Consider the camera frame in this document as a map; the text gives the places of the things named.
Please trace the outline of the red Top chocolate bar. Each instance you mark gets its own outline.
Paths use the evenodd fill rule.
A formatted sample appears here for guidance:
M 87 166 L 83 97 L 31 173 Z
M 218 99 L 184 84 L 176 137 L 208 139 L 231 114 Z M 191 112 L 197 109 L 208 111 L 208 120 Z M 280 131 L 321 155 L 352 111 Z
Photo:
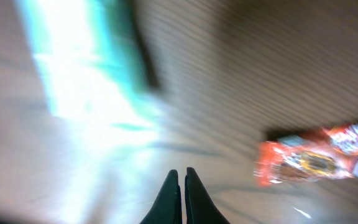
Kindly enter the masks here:
M 261 186 L 358 178 L 358 122 L 299 131 L 273 131 L 259 146 Z

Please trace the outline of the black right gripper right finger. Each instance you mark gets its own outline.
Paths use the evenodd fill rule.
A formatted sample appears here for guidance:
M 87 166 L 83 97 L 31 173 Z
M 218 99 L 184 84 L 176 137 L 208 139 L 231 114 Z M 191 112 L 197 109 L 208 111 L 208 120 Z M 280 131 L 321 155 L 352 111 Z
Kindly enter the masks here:
M 229 224 L 192 167 L 186 168 L 185 203 L 187 224 Z

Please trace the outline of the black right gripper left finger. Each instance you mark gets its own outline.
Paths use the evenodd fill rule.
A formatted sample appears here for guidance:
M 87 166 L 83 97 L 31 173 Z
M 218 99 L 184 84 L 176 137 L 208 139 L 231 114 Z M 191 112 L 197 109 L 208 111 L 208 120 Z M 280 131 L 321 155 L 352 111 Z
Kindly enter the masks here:
M 181 191 L 175 169 L 167 174 L 151 209 L 140 224 L 182 224 Z

